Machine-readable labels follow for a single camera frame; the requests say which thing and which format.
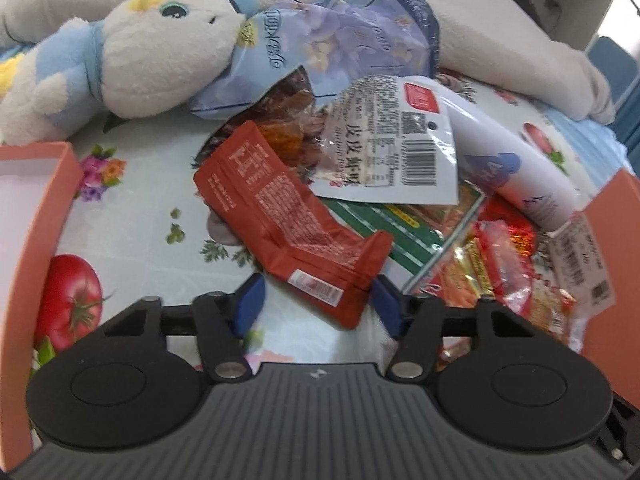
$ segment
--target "purple floral package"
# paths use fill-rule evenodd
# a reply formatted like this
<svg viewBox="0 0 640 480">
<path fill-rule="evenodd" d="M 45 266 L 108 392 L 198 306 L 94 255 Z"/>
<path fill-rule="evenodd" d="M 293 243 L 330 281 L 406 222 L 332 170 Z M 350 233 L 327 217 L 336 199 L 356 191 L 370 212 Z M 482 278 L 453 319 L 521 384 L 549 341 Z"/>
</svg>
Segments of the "purple floral package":
<svg viewBox="0 0 640 480">
<path fill-rule="evenodd" d="M 365 76 L 434 77 L 438 39 L 426 0 L 288 0 L 244 23 L 228 69 L 190 108 L 227 120 L 300 66 L 319 106 Z"/>
</svg>

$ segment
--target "beige blanket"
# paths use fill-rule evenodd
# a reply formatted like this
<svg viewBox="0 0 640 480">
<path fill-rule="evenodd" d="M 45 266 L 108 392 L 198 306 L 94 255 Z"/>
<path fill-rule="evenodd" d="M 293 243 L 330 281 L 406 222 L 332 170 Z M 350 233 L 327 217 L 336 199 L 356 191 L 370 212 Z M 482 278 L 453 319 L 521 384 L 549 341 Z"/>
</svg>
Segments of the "beige blanket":
<svg viewBox="0 0 640 480">
<path fill-rule="evenodd" d="M 100 20 L 121 1 L 0 0 L 0 46 L 42 40 L 75 16 Z M 511 0 L 428 2 L 440 22 L 444 68 L 537 97 L 574 120 L 613 120 L 602 74 L 583 53 L 549 40 Z"/>
</svg>

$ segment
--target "silver bolt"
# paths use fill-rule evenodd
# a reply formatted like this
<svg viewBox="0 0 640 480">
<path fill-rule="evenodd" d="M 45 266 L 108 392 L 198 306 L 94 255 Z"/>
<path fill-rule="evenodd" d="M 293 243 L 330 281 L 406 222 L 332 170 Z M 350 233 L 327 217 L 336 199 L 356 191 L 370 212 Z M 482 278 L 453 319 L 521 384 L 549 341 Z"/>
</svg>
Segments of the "silver bolt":
<svg viewBox="0 0 640 480">
<path fill-rule="evenodd" d="M 391 371 L 396 377 L 401 379 L 415 379 L 422 375 L 422 367 L 418 363 L 412 363 L 411 361 L 403 361 L 396 363 L 391 367 Z"/>
<path fill-rule="evenodd" d="M 237 379 L 238 377 L 242 377 L 245 371 L 246 368 L 244 368 L 244 365 L 236 361 L 220 363 L 216 366 L 215 370 L 216 375 L 223 379 Z"/>
</svg>

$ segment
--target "plush toy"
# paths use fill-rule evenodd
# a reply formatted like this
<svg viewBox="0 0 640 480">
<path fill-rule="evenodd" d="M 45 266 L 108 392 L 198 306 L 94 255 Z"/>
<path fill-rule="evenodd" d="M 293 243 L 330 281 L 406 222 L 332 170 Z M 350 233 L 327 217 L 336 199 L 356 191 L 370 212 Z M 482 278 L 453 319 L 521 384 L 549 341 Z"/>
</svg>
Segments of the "plush toy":
<svg viewBox="0 0 640 480">
<path fill-rule="evenodd" d="M 62 140 L 95 114 L 149 117 L 228 65 L 256 0 L 127 0 L 101 22 L 79 18 L 0 63 L 0 144 Z"/>
</svg>

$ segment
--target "red package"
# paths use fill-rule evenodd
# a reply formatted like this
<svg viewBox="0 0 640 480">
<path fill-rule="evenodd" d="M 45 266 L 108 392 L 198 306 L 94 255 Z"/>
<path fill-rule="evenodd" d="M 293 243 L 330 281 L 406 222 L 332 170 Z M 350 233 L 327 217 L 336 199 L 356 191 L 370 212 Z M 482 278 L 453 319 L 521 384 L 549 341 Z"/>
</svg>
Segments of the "red package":
<svg viewBox="0 0 640 480">
<path fill-rule="evenodd" d="M 193 177 L 200 194 L 267 272 L 355 328 L 369 287 L 391 250 L 392 236 L 368 238 L 338 224 L 245 122 Z"/>
</svg>

